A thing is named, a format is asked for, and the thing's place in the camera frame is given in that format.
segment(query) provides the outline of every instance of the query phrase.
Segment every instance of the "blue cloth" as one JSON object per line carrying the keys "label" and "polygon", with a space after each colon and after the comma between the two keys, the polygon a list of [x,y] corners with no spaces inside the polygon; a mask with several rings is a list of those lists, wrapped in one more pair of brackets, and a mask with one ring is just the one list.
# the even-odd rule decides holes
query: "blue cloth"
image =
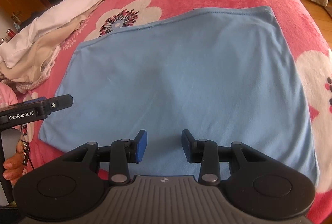
{"label": "blue cloth", "polygon": [[[318,180],[309,110],[288,45],[267,6],[195,9],[79,44],[39,138],[62,151],[147,130],[132,175],[199,173],[181,132],[230,146],[241,141]],[[221,164],[221,177],[229,176]]]}

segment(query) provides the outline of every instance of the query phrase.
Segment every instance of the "pink fabric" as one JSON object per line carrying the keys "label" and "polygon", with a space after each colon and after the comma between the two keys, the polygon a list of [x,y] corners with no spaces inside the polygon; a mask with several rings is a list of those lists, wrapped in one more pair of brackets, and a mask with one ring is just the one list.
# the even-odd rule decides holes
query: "pink fabric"
{"label": "pink fabric", "polygon": [[[297,64],[309,102],[321,175],[317,188],[319,194],[308,217],[318,224],[332,212],[332,157],[329,152],[332,152],[329,128],[332,126],[332,109],[329,105],[332,96],[329,97],[331,92],[327,80],[332,76],[332,70],[328,45],[299,0],[106,0],[63,44],[50,79],[33,91],[32,98],[53,97],[77,45],[85,39],[107,33],[113,27],[166,19],[193,8],[246,8],[262,5],[270,6],[275,13]],[[38,139],[40,126],[41,122],[36,122],[28,131],[29,140],[32,141],[31,159],[36,167],[61,155],[61,152]]]}
{"label": "pink fabric", "polygon": [[17,97],[14,91],[3,83],[0,83],[0,108],[7,107],[17,103]]}

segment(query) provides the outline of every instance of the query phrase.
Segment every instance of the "floral pattern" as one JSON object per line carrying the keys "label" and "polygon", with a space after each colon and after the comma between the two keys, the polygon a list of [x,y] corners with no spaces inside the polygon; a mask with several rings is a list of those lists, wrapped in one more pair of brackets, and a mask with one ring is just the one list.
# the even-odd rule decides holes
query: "floral pattern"
{"label": "floral pattern", "polygon": [[23,137],[28,135],[28,124],[22,125],[22,135]]}
{"label": "floral pattern", "polygon": [[154,21],[161,17],[162,10],[159,7],[147,7],[151,0],[135,0],[121,9],[112,9],[104,13],[96,23],[96,29],[86,38],[92,40],[124,26],[139,26]]}
{"label": "floral pattern", "polygon": [[297,71],[301,77],[304,93],[309,103],[312,131],[315,137],[315,148],[318,157],[320,179],[318,192],[332,187],[332,171],[329,169],[330,157],[326,148],[332,147],[332,52],[329,56],[314,50],[305,51],[296,59]]}
{"label": "floral pattern", "polygon": [[139,11],[124,9],[119,14],[108,18],[100,29],[100,36],[112,32],[114,29],[123,26],[132,26],[138,17]]}
{"label": "floral pattern", "polygon": [[76,40],[75,40],[76,36],[78,36],[82,32],[82,30],[87,26],[89,18],[90,18],[90,16],[88,18],[86,18],[85,21],[81,24],[80,28],[78,30],[74,31],[71,34],[71,36],[69,36],[69,38],[64,42],[64,44],[62,45],[63,50],[69,49],[76,43]]}

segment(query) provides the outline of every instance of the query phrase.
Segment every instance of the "finger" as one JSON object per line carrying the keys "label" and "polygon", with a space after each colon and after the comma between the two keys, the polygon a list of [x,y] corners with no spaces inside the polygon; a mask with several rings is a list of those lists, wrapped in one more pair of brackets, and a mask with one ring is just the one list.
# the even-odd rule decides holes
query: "finger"
{"label": "finger", "polygon": [[20,177],[12,179],[10,182],[12,183],[12,185],[15,185],[18,179],[20,179]]}
{"label": "finger", "polygon": [[3,172],[3,177],[6,180],[13,180],[16,179],[18,177],[21,177],[23,173],[23,165],[17,169],[10,169],[10,170],[5,170]]}
{"label": "finger", "polygon": [[22,153],[23,152],[23,143],[22,143],[21,140],[17,143],[16,151],[17,151],[17,153]]}
{"label": "finger", "polygon": [[23,159],[24,159],[24,154],[23,153],[16,153],[14,156],[12,156],[11,158],[7,159],[4,163],[3,163],[3,167],[5,169],[16,169],[20,166],[22,166],[23,163]]}

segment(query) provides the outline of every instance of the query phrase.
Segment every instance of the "gray ribbed grip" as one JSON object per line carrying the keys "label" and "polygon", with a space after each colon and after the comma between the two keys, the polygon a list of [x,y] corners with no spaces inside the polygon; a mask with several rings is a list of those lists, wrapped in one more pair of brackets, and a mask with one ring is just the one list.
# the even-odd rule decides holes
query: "gray ribbed grip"
{"label": "gray ribbed grip", "polygon": [[[90,213],[62,224],[311,224],[305,217],[268,221],[232,206],[216,187],[198,184],[192,176],[137,176],[112,188],[102,204]],[[40,224],[30,218],[20,224]]]}

